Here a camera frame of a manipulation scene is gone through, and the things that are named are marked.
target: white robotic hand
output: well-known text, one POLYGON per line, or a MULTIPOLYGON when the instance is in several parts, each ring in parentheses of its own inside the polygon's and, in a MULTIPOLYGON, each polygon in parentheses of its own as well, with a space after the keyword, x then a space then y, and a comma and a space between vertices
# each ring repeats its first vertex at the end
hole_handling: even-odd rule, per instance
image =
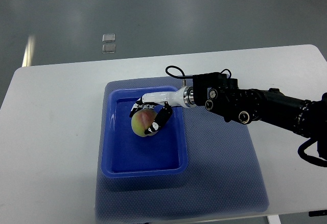
POLYGON ((176 92, 155 92, 144 94, 139 98, 132 107, 129 117, 142 109, 154 109, 157 105, 163 105, 155 117, 152 125, 145 130, 144 134, 149 135, 160 130, 169 120, 173 113, 172 107, 182 106, 184 108, 192 108, 196 105, 193 100, 193 88, 184 86, 176 92))

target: peach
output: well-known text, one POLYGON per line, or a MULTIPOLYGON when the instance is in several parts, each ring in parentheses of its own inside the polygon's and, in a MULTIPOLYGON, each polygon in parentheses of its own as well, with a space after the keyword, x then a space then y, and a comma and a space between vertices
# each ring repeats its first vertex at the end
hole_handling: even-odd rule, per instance
POLYGON ((153 123, 157 113, 153 109, 142 109, 136 112, 132 117, 133 132, 141 137, 147 136, 144 131, 153 123))

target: wire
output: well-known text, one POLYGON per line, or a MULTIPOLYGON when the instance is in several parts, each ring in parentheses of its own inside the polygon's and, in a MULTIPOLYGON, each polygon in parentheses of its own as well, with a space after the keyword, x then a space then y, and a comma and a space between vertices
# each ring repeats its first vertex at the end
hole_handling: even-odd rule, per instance
POLYGON ((166 70, 165 70, 165 71, 166 71, 166 73, 167 73, 169 76, 171 76, 171 77, 173 77, 173 78, 177 78, 177 79, 192 79, 192 78, 193 78, 193 76, 185 76, 184 71, 183 71, 181 68, 179 68, 179 67, 177 67, 177 66, 175 66, 175 65, 170 65, 170 66, 166 67, 166 70), (171 74, 171 73, 168 71, 169 68, 178 69, 178 70, 182 73, 182 77, 175 76, 175 75, 171 74))
POLYGON ((231 71, 229 69, 223 69, 220 73, 222 74, 225 71, 228 71, 228 73, 229 73, 229 77, 228 78, 231 78, 231 71))
MULTIPOLYGON (((193 78, 193 76, 185 76, 184 71, 183 71, 181 68, 179 68, 178 66, 175 66, 175 65, 169 65, 169 66, 167 66, 165 72, 166 72, 169 76, 171 76, 171 77, 173 77, 173 78, 177 78, 177 79, 183 79, 183 80, 185 80, 185 79, 192 79, 192 78, 193 78), (182 76, 179 77, 179 76, 175 76, 175 75, 171 74, 171 73, 168 71, 168 69, 170 69, 170 68, 174 68, 174 69, 179 70, 179 71, 182 73, 182 76)), ((231 78, 231 71, 230 71, 229 69, 223 69, 223 70, 220 72, 220 74, 222 74, 223 72, 228 72, 228 73, 229 73, 229 77, 228 77, 228 78, 231 78)))

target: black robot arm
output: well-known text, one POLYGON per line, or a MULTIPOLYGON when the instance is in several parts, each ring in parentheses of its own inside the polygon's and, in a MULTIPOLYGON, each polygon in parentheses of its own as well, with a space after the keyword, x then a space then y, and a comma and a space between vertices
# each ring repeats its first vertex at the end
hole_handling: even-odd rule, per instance
POLYGON ((261 120, 310 138, 299 147, 298 154, 309 163, 327 167, 327 93, 320 101, 310 101, 287 97, 276 88, 239 89, 237 79, 231 78, 230 72, 229 77, 222 72, 192 76, 196 105, 223 116, 226 122, 261 120), (322 159, 304 152, 315 142, 322 159))

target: white table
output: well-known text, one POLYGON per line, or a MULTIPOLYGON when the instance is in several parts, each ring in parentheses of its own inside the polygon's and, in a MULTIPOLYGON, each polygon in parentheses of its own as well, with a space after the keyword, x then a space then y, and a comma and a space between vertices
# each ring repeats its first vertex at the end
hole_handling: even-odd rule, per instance
MULTIPOLYGON (((0 223, 94 223, 104 88, 166 76, 171 64, 187 75, 229 68, 240 88, 300 99, 327 91, 327 63, 311 45, 20 68, 0 110, 0 223)), ((327 209, 327 169, 297 155, 306 139, 264 122, 248 128, 270 205, 229 217, 327 209)))

